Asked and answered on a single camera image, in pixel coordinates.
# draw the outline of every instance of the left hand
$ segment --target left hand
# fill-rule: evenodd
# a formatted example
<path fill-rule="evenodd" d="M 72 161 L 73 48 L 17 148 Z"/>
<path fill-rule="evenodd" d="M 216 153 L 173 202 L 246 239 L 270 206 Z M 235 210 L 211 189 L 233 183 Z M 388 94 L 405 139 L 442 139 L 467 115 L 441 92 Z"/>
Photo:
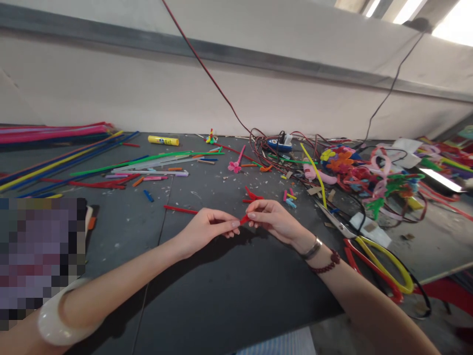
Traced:
<path fill-rule="evenodd" d="M 240 234 L 240 220 L 219 210 L 203 208 L 173 239 L 178 241 L 185 258 L 205 247 L 213 238 L 223 234 L 232 238 Z"/>

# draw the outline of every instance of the red beaded bracelet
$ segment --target red beaded bracelet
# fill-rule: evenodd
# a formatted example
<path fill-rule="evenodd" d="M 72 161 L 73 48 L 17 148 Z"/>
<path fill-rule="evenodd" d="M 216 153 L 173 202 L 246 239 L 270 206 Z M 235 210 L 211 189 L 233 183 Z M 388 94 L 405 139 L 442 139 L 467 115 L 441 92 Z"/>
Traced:
<path fill-rule="evenodd" d="M 327 271 L 332 270 L 336 264 L 340 264 L 340 255 L 333 249 L 330 249 L 332 251 L 332 255 L 330 256 L 330 260 L 332 261 L 330 264 L 323 268 L 310 268 L 314 273 L 316 274 L 323 274 Z"/>

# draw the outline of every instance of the striped clothing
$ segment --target striped clothing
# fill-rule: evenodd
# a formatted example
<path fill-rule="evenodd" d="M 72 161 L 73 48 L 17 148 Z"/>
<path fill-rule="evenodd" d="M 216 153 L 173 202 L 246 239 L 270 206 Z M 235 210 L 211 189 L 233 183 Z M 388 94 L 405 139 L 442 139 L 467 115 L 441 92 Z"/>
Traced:
<path fill-rule="evenodd" d="M 236 355 L 316 355 L 309 327 L 269 339 Z"/>

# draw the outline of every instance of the hand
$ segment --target hand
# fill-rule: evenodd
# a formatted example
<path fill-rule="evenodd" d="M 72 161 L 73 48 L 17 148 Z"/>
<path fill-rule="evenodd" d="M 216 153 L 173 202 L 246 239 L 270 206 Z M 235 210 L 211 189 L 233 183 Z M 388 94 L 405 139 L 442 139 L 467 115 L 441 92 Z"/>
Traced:
<path fill-rule="evenodd" d="M 220 234 L 226 238 L 240 234 L 239 226 L 240 220 L 231 214 L 203 208 L 173 239 L 178 241 L 177 245 L 182 249 L 184 258 L 187 258 Z"/>
<path fill-rule="evenodd" d="M 315 236 L 297 222 L 277 201 L 256 200 L 246 209 L 249 226 L 262 226 L 276 238 L 291 244 L 299 253 L 307 252 L 314 244 Z"/>

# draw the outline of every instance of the bracelet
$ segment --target bracelet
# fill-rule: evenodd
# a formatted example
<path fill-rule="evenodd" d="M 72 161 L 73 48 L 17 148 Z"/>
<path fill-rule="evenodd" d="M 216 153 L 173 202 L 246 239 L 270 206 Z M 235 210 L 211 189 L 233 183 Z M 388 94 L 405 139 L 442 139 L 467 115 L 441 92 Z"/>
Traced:
<path fill-rule="evenodd" d="M 56 346 L 73 345 L 87 338 L 102 324 L 103 320 L 87 328 L 71 328 L 65 325 L 59 316 L 59 302 L 62 296 L 88 281 L 86 278 L 75 280 L 40 308 L 37 326 L 39 334 L 45 342 Z"/>
<path fill-rule="evenodd" d="M 340 264 L 340 255 L 333 249 L 330 249 L 332 251 L 332 255 L 330 256 L 330 260 L 332 261 L 330 264 L 323 268 L 310 268 L 314 273 L 316 274 L 323 274 L 327 271 L 332 270 L 335 265 Z"/>
<path fill-rule="evenodd" d="M 312 248 L 310 248 L 308 252 L 301 254 L 302 259 L 304 260 L 312 259 L 315 255 L 317 255 L 322 245 L 323 245 L 322 242 L 317 237 L 315 237 L 315 243 L 312 246 Z"/>

